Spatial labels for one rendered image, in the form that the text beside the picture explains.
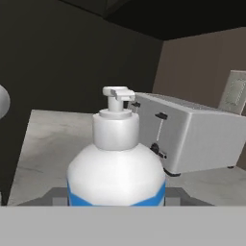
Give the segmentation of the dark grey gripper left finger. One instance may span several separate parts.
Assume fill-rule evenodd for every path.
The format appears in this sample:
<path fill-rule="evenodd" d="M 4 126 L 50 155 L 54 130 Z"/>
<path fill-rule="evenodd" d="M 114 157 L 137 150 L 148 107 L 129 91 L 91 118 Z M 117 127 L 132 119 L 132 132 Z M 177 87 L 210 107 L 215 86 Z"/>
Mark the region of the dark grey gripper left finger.
<path fill-rule="evenodd" d="M 22 207 L 52 207 L 67 206 L 67 188 L 53 187 L 42 197 L 22 203 Z"/>

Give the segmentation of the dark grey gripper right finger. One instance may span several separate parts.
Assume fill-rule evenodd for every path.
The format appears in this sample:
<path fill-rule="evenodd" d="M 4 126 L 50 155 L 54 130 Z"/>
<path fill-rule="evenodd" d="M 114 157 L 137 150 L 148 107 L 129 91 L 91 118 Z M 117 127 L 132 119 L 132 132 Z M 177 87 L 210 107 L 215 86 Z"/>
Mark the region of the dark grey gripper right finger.
<path fill-rule="evenodd" d="M 209 203 L 191 197 L 181 187 L 168 187 L 165 190 L 165 204 L 167 206 L 205 207 Z"/>

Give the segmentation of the white blue soap dispenser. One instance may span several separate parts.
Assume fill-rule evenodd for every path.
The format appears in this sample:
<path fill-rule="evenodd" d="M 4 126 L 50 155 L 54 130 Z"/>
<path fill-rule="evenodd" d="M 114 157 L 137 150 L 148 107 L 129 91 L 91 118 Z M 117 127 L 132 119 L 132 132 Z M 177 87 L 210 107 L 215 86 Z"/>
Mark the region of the white blue soap dispenser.
<path fill-rule="evenodd" d="M 162 206 L 165 174 L 160 159 L 139 142 L 139 116 L 126 109 L 135 93 L 105 86 L 108 106 L 92 119 L 93 142 L 67 169 L 71 206 Z"/>

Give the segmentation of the silver toaster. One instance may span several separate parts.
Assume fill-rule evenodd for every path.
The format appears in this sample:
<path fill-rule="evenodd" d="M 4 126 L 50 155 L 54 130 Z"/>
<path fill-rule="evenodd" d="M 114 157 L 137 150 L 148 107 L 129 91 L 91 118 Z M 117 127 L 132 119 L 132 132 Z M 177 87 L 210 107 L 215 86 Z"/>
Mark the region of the silver toaster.
<path fill-rule="evenodd" d="M 246 117 L 138 92 L 128 109 L 139 116 L 139 142 L 160 157 L 170 176 L 233 167 L 246 143 Z"/>

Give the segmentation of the white round object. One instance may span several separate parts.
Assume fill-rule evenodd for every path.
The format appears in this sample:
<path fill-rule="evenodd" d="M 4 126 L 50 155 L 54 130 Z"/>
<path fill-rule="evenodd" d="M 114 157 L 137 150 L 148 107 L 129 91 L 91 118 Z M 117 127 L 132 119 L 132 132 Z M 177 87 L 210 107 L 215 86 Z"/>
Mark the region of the white round object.
<path fill-rule="evenodd" d="M 0 85 L 0 119 L 7 114 L 10 104 L 11 98 L 9 93 L 3 86 Z"/>

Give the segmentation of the grey wall outlet plate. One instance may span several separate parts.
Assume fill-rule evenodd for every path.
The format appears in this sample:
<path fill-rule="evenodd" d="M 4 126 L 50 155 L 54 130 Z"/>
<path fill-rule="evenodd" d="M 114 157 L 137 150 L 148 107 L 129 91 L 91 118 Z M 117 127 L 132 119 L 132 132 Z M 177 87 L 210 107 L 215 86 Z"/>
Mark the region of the grey wall outlet plate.
<path fill-rule="evenodd" d="M 231 70 L 219 103 L 219 109 L 242 114 L 245 105 L 246 71 Z"/>

